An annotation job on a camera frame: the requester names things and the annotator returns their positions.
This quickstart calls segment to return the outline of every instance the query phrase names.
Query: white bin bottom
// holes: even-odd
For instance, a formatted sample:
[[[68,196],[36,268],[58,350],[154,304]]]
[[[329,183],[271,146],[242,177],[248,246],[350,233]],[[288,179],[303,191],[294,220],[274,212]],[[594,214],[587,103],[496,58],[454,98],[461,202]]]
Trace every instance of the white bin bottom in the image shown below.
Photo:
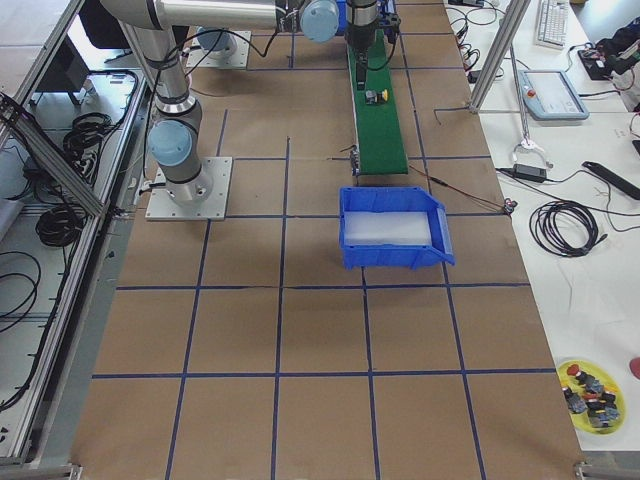
[[[345,212],[346,245],[431,245],[425,212]]]

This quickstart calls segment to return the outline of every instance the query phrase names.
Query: blue joint cap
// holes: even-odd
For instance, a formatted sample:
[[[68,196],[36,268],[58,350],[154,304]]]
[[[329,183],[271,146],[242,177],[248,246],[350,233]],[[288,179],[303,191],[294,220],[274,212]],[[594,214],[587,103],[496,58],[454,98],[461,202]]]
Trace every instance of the blue joint cap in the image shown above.
[[[207,30],[216,30],[216,29],[198,27],[198,29],[196,30],[196,33],[199,34]],[[229,44],[230,40],[231,40],[231,34],[227,31],[204,33],[198,37],[198,43],[200,43],[200,46],[202,47],[202,51],[204,53],[209,52],[209,50],[211,50],[212,52],[219,52],[221,50],[224,50],[225,48],[227,48],[227,45]]]
[[[148,142],[153,156],[165,167],[175,167],[184,162],[193,145],[189,129],[175,120],[156,124],[149,133]]]
[[[331,40],[338,31],[340,12],[335,0],[311,0],[302,11],[302,33],[317,43]]]

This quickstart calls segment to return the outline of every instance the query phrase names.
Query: yellow plate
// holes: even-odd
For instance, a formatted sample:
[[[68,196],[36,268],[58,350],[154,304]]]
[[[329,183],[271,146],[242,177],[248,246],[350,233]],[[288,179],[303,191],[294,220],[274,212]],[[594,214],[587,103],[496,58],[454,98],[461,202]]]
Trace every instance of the yellow plate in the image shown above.
[[[618,407],[618,412],[620,412],[620,417],[618,417],[617,420],[613,421],[613,424],[610,427],[593,428],[589,423],[587,412],[571,413],[571,421],[573,422],[573,426],[579,428],[584,432],[594,433],[596,435],[607,435],[615,432],[616,430],[618,430],[618,428],[620,428],[622,422],[624,422],[627,413],[624,405],[624,397],[622,396],[622,392],[620,391],[618,384],[613,380],[613,378],[611,378],[611,376],[607,372],[591,362],[577,359],[569,360],[558,367],[558,377],[560,377],[560,383],[569,386],[569,388],[571,388],[574,393],[577,393],[580,396],[585,394],[584,388],[578,385],[578,381],[575,379],[575,377],[572,377],[567,373],[567,368],[569,368],[574,363],[580,365],[581,371],[587,372],[589,375],[593,375],[604,386],[611,390],[614,390],[614,393],[616,394],[616,406]]]

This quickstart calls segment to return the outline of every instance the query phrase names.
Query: blue plastic bin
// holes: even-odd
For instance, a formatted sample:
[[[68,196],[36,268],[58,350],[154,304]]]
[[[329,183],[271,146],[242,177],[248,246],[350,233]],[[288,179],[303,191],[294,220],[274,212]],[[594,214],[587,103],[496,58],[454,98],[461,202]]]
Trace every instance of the blue plastic bin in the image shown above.
[[[345,212],[424,212],[431,245],[346,245]],[[344,266],[426,267],[455,265],[444,205],[419,187],[344,187],[340,189],[340,248]]]

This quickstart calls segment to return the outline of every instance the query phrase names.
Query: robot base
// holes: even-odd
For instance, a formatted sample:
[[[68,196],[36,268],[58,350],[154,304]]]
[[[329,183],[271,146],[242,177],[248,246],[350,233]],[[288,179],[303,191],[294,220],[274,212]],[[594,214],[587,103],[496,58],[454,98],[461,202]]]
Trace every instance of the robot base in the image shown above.
[[[242,37],[251,41],[251,30],[245,31],[237,31],[235,32],[238,35],[242,35]],[[194,67],[198,65],[198,67],[212,67],[217,68],[219,70],[242,70],[247,68],[247,59],[249,58],[249,44],[244,40],[241,40],[238,37],[235,37],[238,48],[230,57],[223,58],[205,58],[198,65],[198,62],[206,55],[207,52],[198,49],[192,50],[189,52],[189,58],[187,58],[187,68]],[[198,39],[195,38],[192,43],[193,46],[200,45]]]
[[[151,192],[149,206],[145,218],[147,220],[224,220],[227,210],[227,197],[231,181],[231,157],[205,157],[204,168],[213,178],[213,190],[201,201],[190,204],[175,202],[164,188],[156,188]],[[164,173],[158,169],[156,183],[165,181]]]

